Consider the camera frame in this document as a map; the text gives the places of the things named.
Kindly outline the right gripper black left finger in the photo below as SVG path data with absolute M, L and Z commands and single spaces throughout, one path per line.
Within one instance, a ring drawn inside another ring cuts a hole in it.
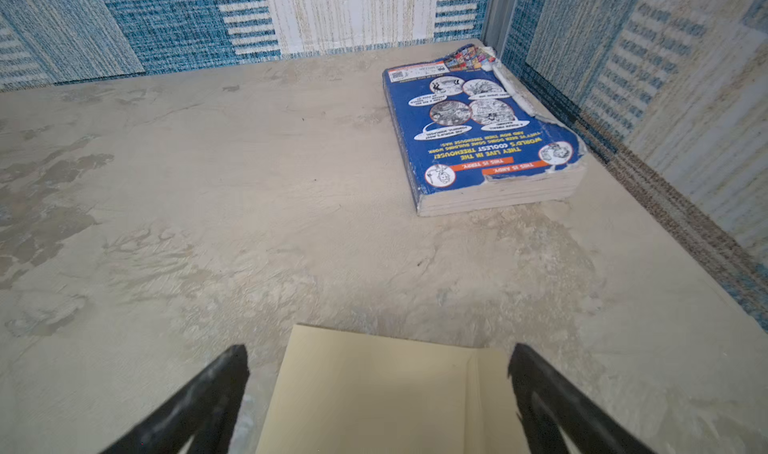
M 106 453 L 227 453 L 249 378 L 243 344 L 232 345 Z

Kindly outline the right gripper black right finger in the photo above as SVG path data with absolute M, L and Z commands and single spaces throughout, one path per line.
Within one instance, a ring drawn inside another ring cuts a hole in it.
M 650 453 L 652 450 L 527 344 L 508 364 L 519 419 L 532 453 Z

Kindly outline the manila paper envelope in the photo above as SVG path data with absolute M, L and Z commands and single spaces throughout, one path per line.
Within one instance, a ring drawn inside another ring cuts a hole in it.
M 526 453 L 509 357 L 293 327 L 260 453 Z

